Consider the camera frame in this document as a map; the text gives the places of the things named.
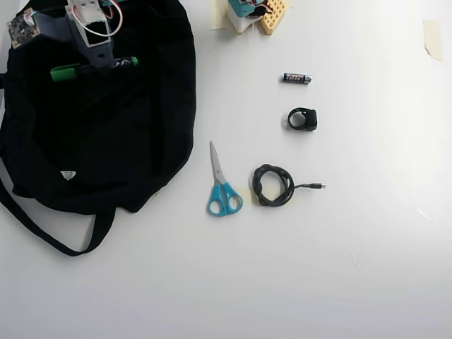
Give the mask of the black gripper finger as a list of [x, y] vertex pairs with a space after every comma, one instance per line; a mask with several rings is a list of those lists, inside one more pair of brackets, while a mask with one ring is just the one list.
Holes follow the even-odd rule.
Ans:
[[107, 52], [95, 52], [90, 57], [90, 64], [95, 68], [102, 68], [111, 65], [114, 61], [112, 53]]

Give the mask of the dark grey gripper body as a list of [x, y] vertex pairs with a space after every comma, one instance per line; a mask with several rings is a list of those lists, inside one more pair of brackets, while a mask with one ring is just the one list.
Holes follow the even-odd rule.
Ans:
[[113, 57], [113, 41], [111, 37], [103, 37], [85, 28], [70, 15], [54, 18], [38, 13], [35, 21], [40, 34], [58, 42], [71, 43], [85, 57]]

